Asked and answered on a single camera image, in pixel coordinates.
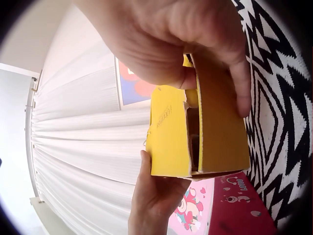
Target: geometric pattern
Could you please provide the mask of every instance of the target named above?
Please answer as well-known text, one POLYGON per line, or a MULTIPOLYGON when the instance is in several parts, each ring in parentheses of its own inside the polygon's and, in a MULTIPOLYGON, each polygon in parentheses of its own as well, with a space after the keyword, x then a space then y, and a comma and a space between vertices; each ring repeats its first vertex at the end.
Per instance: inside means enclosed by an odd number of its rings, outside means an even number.
POLYGON ((311 174, 312 77, 292 34, 268 6, 253 0, 233 3, 247 36, 252 79, 246 175, 281 228, 311 174))

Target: pink cartoon sticker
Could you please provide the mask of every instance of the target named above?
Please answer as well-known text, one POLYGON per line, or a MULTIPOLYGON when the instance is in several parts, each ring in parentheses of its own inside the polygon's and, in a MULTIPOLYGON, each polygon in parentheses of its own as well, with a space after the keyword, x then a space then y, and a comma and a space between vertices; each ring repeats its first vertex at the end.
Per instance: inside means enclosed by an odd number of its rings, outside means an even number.
POLYGON ((209 225, 212 194, 213 179, 192 182, 171 215, 169 227, 179 235, 202 235, 209 225))

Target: corrugated cardboard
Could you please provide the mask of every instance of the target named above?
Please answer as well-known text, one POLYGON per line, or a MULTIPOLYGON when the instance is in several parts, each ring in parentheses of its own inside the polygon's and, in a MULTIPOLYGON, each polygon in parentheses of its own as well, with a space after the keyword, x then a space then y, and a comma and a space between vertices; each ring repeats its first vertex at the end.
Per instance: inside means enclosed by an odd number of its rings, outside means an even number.
MULTIPOLYGON (((157 86, 151 95, 146 150, 151 175, 200 180, 249 168, 244 121, 231 77, 204 55, 193 55, 196 90, 157 86)), ((192 66, 184 57, 184 66, 192 66)))

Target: cardboard box flap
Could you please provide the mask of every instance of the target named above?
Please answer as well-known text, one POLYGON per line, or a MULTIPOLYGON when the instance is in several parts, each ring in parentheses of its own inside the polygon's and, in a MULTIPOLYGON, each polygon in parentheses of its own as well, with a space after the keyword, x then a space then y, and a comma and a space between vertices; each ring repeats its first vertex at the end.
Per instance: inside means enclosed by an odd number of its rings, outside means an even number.
POLYGON ((202 153, 199 156, 199 172, 248 169, 247 134, 244 121, 237 113, 236 92, 231 77, 204 55, 192 55, 192 59, 199 82, 202 153))
POLYGON ((146 150, 151 154, 152 175, 190 175, 184 90, 157 86, 151 95, 151 126, 146 150))

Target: white curtain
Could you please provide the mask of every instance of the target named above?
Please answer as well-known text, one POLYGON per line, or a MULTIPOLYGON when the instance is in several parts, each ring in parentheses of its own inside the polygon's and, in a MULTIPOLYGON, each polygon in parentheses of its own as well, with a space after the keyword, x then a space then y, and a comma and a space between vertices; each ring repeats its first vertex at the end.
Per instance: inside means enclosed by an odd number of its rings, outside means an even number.
POLYGON ((113 54, 71 7, 34 95, 40 198, 77 234, 127 234, 150 107, 121 110, 113 54))

